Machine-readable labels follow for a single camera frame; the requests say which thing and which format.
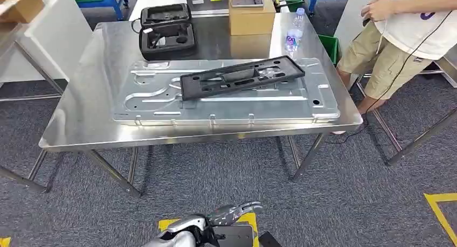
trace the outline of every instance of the open case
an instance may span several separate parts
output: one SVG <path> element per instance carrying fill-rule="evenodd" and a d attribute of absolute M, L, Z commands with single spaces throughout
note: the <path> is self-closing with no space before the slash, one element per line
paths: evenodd
<path fill-rule="evenodd" d="M 141 12 L 140 51 L 146 60 L 158 55 L 188 55 L 197 45 L 187 4 L 145 8 Z"/>

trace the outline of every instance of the black device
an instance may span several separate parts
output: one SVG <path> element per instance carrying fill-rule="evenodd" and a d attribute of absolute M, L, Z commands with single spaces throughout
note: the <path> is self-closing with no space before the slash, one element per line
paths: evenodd
<path fill-rule="evenodd" d="M 189 7 L 185 3 L 148 7 L 141 10 L 141 27 L 188 23 L 191 17 Z"/>
<path fill-rule="evenodd" d="M 281 244 L 276 241 L 276 239 L 273 237 L 270 232 L 266 232 L 263 235 L 259 237 L 259 243 L 263 247 L 282 247 Z"/>
<path fill-rule="evenodd" d="M 293 80 L 305 75 L 290 57 L 282 56 L 227 66 L 181 76 L 183 100 L 196 100 L 221 93 Z"/>
<path fill-rule="evenodd" d="M 197 42 L 191 18 L 185 3 L 144 8 L 139 32 L 143 57 L 155 60 L 192 54 Z"/>

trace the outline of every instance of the black cable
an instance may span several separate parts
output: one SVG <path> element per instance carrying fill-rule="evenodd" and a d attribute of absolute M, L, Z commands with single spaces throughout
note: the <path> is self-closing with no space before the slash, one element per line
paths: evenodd
<path fill-rule="evenodd" d="M 139 31 L 136 31 L 135 28 L 133 28 L 133 25 L 135 24 L 135 21 L 139 20 L 140 18 L 138 19 L 134 19 L 131 23 L 130 23 L 130 27 L 131 27 L 131 30 L 133 30 L 134 33 L 137 33 L 137 34 L 140 34 Z"/>
<path fill-rule="evenodd" d="M 449 17 L 449 15 L 451 15 L 451 13 L 452 13 L 452 11 L 450 11 L 450 12 L 444 17 L 444 19 L 441 21 L 441 23 L 437 26 L 437 28 L 436 28 L 434 31 L 432 31 L 432 33 L 430 33 L 430 34 L 429 34 L 429 35 L 419 44 L 419 46 L 416 47 L 416 49 L 415 49 L 413 52 L 411 52 L 411 54 L 406 58 L 405 62 L 404 62 L 403 65 L 401 66 L 400 71 L 397 73 L 397 75 L 396 75 L 396 76 L 394 77 L 394 79 L 392 80 L 392 83 L 389 85 L 389 87 L 387 88 L 387 90 L 383 93 L 383 95 L 381 95 L 381 97 L 379 97 L 373 104 L 371 104 L 371 106 L 370 106 L 368 109 L 366 109 L 366 111 L 365 111 L 365 119 L 364 119 L 364 122 L 363 122 L 363 124 L 365 124 L 365 126 L 364 126 L 360 131 L 358 131 L 358 132 L 356 132 L 356 133 L 354 133 L 354 134 L 348 135 L 348 136 L 344 139 L 343 142 L 328 142 L 328 141 L 325 141 L 326 143 L 329 143 L 329 144 L 331 144 L 331 145 L 340 145 L 340 144 L 342 144 L 342 143 L 346 143 L 346 141 L 347 141 L 351 136 L 355 136 L 355 135 L 360 134 L 362 131 L 364 131 L 364 130 L 368 127 L 368 125 L 370 124 L 370 123 L 368 122 L 368 118 L 366 117 L 366 115 L 368 114 L 368 110 L 371 109 L 378 101 L 380 101 L 380 99 L 390 90 L 390 88 L 393 86 L 393 83 L 395 82 L 395 80 L 398 78 L 398 76 L 401 74 L 401 72 L 402 72 L 403 69 L 405 68 L 405 65 L 406 65 L 406 63 L 408 62 L 409 58 L 417 51 L 417 49 L 420 48 L 420 46 L 422 46 L 423 43 L 425 43 L 425 41 L 426 41 L 431 35 L 433 35 L 433 34 L 443 25 L 444 21 L 447 19 L 447 17 Z"/>

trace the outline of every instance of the metal panel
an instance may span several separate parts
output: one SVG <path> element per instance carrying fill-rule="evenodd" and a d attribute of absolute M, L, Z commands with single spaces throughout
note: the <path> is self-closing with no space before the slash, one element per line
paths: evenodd
<path fill-rule="evenodd" d="M 328 122 L 340 116 L 319 60 L 299 59 L 306 75 L 292 81 L 183 101 L 179 77 L 244 60 L 136 62 L 113 109 L 116 121 L 138 125 L 297 124 Z"/>

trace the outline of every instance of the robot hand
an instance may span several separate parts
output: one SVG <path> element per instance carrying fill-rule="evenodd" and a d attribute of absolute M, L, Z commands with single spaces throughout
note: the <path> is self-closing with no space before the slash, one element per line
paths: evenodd
<path fill-rule="evenodd" d="M 260 202 L 247 202 L 240 205 L 225 205 L 210 213 L 191 215 L 180 219 L 161 232 L 151 242 L 143 247 L 196 247 L 210 243 L 219 247 L 218 240 L 224 235 L 216 235 L 213 227 L 229 226 L 235 223 L 243 214 L 261 211 Z"/>
<path fill-rule="evenodd" d="M 260 212 L 263 207 L 260 202 L 247 202 L 239 205 L 224 205 L 208 214 L 208 220 L 214 227 L 232 225 L 245 213 Z"/>

